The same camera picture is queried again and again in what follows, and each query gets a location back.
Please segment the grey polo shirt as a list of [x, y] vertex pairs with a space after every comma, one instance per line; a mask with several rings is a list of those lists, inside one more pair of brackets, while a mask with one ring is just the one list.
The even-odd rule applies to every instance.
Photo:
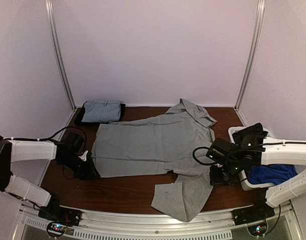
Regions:
[[166, 113], [99, 126], [92, 148], [103, 178], [177, 174], [174, 183], [157, 184], [152, 208], [182, 222], [192, 221], [211, 192], [210, 159], [193, 158], [198, 147], [215, 139], [216, 120], [205, 108], [181, 99]]

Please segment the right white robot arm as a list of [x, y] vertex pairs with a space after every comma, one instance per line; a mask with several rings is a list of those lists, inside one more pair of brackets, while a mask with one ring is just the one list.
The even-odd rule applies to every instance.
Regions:
[[261, 220], [281, 203], [306, 193], [306, 140], [274, 139], [267, 136], [247, 135], [241, 143], [229, 143], [217, 138], [208, 148], [206, 157], [219, 167], [224, 183], [234, 179], [241, 171], [252, 166], [274, 164], [302, 165], [305, 170], [289, 180], [272, 187], [265, 193], [265, 202], [258, 202], [249, 210], [252, 220]]

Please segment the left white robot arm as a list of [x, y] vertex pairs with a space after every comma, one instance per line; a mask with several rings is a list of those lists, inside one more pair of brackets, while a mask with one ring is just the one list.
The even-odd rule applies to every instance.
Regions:
[[13, 173], [17, 163], [51, 162], [69, 168], [73, 177], [95, 180], [100, 177], [92, 160], [92, 154], [84, 147], [86, 138], [71, 132], [61, 141], [53, 138], [15, 138], [0, 135], [0, 192], [45, 207], [45, 214], [54, 222], [60, 222], [64, 210], [53, 203], [53, 194], [31, 181]]

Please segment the white laundry basket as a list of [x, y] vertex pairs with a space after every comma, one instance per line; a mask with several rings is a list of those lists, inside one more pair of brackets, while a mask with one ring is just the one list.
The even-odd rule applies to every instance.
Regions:
[[[295, 170], [297, 172], [297, 174], [301, 173], [305, 168], [306, 166], [301, 166], [301, 165], [294, 165], [295, 167]], [[238, 175], [239, 177], [239, 180], [240, 180], [240, 183], [241, 183], [241, 186], [243, 188], [243, 190], [245, 191], [250, 191], [250, 190], [255, 190], [255, 189], [261, 189], [261, 188], [268, 188], [268, 187], [273, 187], [275, 186], [274, 184], [272, 183], [262, 183], [262, 184], [251, 184], [249, 181], [248, 181], [248, 175], [250, 174], [250, 171], [241, 171]]]

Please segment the black garment in basket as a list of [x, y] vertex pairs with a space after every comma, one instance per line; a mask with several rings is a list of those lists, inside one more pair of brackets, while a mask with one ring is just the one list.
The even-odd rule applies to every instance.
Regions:
[[268, 135], [268, 131], [265, 131], [261, 123], [256, 123], [249, 127], [244, 127], [240, 130], [234, 130], [232, 133], [232, 139], [234, 143], [241, 144], [243, 138], [247, 135], [259, 135], [266, 137]]

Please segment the blue garment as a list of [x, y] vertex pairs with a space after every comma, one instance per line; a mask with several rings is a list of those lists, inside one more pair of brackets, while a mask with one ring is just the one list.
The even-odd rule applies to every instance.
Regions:
[[296, 175], [297, 172], [294, 165], [272, 164], [268, 166], [262, 165], [259, 167], [253, 166], [248, 175], [248, 181], [253, 185], [264, 183], [279, 185]]

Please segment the folded black garment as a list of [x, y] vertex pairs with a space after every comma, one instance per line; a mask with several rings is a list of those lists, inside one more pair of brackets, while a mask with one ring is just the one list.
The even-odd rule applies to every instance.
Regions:
[[[120, 119], [123, 117], [123, 115], [125, 113], [125, 110], [126, 110], [126, 105], [125, 104], [121, 104], [121, 117], [120, 117]], [[76, 116], [76, 118], [74, 120], [74, 124], [76, 124], [76, 125], [106, 124], [106, 123], [87, 123], [87, 122], [82, 122], [82, 118], [84, 116], [84, 113], [85, 113], [85, 108], [82, 106], [80, 112], [77, 114], [77, 116]]]

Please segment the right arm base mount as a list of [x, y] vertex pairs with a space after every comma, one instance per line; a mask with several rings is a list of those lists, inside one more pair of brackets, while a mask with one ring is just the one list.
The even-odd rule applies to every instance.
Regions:
[[266, 218], [275, 216], [274, 208], [268, 206], [265, 203], [257, 203], [255, 205], [235, 209], [232, 211], [234, 224], [236, 226], [242, 224], [253, 223], [257, 221], [263, 221]]

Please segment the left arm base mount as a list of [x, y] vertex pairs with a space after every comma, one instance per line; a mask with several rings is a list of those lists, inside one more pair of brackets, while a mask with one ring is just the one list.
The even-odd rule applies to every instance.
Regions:
[[77, 209], [67, 207], [40, 207], [38, 216], [53, 222], [57, 222], [66, 226], [79, 226], [82, 212]]

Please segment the front aluminium rail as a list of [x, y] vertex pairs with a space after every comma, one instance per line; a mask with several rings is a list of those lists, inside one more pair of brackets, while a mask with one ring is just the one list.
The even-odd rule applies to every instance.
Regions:
[[[281, 206], [275, 216], [266, 220], [268, 234], [264, 237], [249, 233], [251, 223], [236, 225], [233, 210], [243, 207], [199, 213], [191, 222], [180, 222], [161, 214], [122, 214], [73, 208], [81, 211], [79, 226], [68, 227], [59, 240], [303, 240], [291, 202]], [[23, 203], [11, 240], [53, 240], [46, 233], [49, 220], [38, 217], [31, 203]]]

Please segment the right aluminium frame post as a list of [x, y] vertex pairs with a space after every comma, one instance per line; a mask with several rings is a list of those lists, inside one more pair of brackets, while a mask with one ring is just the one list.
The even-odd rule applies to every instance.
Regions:
[[242, 104], [242, 101], [243, 101], [243, 98], [246, 92], [246, 88], [247, 88], [247, 85], [250, 79], [250, 75], [251, 75], [251, 71], [253, 68], [255, 55], [257, 51], [257, 46], [258, 46], [261, 32], [262, 32], [264, 14], [265, 14], [265, 0], [258, 0], [250, 50], [249, 50], [249, 54], [248, 54], [248, 58], [246, 62], [245, 71], [243, 74], [242, 84], [241, 84], [239, 94], [236, 100], [236, 104], [234, 107], [236, 111], [239, 111], [241, 107], [241, 104]]

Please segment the aluminium frame post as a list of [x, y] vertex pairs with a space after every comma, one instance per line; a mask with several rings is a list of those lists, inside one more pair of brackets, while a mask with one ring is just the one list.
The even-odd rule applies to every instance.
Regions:
[[60, 42], [58, 38], [56, 20], [55, 20], [55, 15], [54, 15], [53, 1], [45, 0], [45, 5], [46, 5], [46, 12], [47, 12], [47, 17], [48, 17], [48, 22], [49, 22], [49, 27], [50, 27], [50, 34], [51, 34], [53, 48], [55, 52], [55, 59], [56, 59], [56, 63], [58, 66], [60, 78], [62, 81], [64, 92], [68, 100], [70, 109], [74, 111], [76, 109], [76, 105], [75, 105], [73, 94], [72, 94], [70, 84], [67, 78], [67, 73], [66, 73], [66, 69], [65, 69], [65, 65], [64, 65], [64, 61], [62, 57], [62, 52], [60, 48]]
[[243, 98], [246, 92], [246, 88], [247, 88], [247, 85], [250, 79], [250, 75], [251, 75], [251, 71], [253, 68], [255, 55], [257, 51], [257, 46], [258, 46], [261, 32], [262, 32], [264, 14], [265, 14], [265, 0], [258, 0], [250, 50], [249, 50], [249, 54], [248, 54], [248, 58], [246, 62], [245, 71], [243, 74], [242, 84], [241, 84], [239, 94], [236, 100], [236, 104], [234, 107], [236, 111], [239, 111], [241, 107], [241, 104], [242, 104], [242, 101], [243, 101]]

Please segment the left aluminium frame post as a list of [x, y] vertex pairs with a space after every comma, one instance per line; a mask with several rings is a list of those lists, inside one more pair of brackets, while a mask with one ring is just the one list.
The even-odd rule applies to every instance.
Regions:
[[64, 61], [62, 57], [62, 52], [60, 48], [60, 42], [58, 38], [56, 20], [55, 20], [55, 15], [54, 15], [53, 1], [45, 0], [45, 5], [46, 5], [46, 12], [47, 12], [47, 17], [48, 17], [48, 22], [49, 22], [49, 27], [50, 27], [50, 34], [51, 34], [53, 48], [55, 52], [55, 59], [56, 59], [56, 63], [58, 66], [60, 78], [62, 81], [64, 92], [68, 100], [70, 109], [74, 111], [76, 109], [76, 105], [75, 105], [73, 94], [72, 94], [70, 84], [67, 78], [67, 73], [66, 73], [66, 69], [65, 69], [65, 65], [64, 65]]

